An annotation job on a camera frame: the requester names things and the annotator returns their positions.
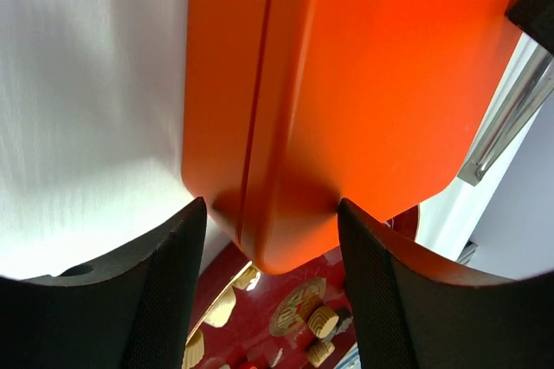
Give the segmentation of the metal tongs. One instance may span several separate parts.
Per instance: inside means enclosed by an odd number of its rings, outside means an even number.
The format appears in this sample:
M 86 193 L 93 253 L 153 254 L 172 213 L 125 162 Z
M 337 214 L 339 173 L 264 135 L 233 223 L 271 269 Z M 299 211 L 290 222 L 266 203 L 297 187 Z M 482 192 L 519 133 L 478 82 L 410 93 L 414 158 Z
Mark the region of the metal tongs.
M 553 55 L 540 45 L 516 60 L 493 99 L 458 178 L 476 186 L 553 92 Z

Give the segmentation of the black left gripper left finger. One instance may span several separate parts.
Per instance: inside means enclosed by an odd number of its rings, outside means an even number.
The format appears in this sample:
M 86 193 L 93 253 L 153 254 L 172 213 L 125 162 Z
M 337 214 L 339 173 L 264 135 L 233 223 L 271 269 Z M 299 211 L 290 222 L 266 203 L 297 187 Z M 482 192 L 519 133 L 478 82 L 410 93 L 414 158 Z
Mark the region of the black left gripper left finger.
M 207 225 L 200 197 L 58 276 L 1 280 L 3 368 L 179 368 Z

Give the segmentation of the orange box lid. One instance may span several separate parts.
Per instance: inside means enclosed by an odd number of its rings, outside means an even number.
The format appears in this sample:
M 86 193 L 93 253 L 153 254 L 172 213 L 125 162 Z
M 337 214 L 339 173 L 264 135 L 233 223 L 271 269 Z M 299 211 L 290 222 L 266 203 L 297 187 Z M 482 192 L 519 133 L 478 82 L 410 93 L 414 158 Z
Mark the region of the orange box lid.
M 269 0 L 243 251 L 285 273 L 338 245 L 347 197 L 385 221 L 459 171 L 519 31 L 516 0 Z

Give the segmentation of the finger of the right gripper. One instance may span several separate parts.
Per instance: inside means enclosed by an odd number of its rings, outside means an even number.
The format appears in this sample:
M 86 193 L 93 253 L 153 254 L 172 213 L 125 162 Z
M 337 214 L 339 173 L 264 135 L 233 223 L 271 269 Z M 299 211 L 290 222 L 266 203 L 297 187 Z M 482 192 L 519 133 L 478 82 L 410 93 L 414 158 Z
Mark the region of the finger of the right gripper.
M 554 0 L 518 0 L 507 10 L 506 17 L 554 54 Z

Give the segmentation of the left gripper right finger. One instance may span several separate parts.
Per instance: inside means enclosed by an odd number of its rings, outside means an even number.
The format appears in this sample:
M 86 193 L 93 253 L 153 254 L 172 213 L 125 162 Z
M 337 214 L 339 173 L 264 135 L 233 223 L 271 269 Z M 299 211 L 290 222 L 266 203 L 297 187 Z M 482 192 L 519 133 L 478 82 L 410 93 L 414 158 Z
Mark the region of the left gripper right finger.
M 471 269 L 349 199 L 338 235 L 362 367 L 552 367 L 551 272 L 510 280 Z

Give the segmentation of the orange compartment chocolate box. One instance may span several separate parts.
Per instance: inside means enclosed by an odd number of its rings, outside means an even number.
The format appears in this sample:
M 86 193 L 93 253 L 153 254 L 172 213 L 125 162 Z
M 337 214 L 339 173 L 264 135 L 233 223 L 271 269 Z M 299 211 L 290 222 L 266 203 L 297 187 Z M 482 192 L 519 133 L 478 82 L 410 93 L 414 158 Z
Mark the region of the orange compartment chocolate box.
M 237 238 L 267 0 L 189 0 L 182 178 Z

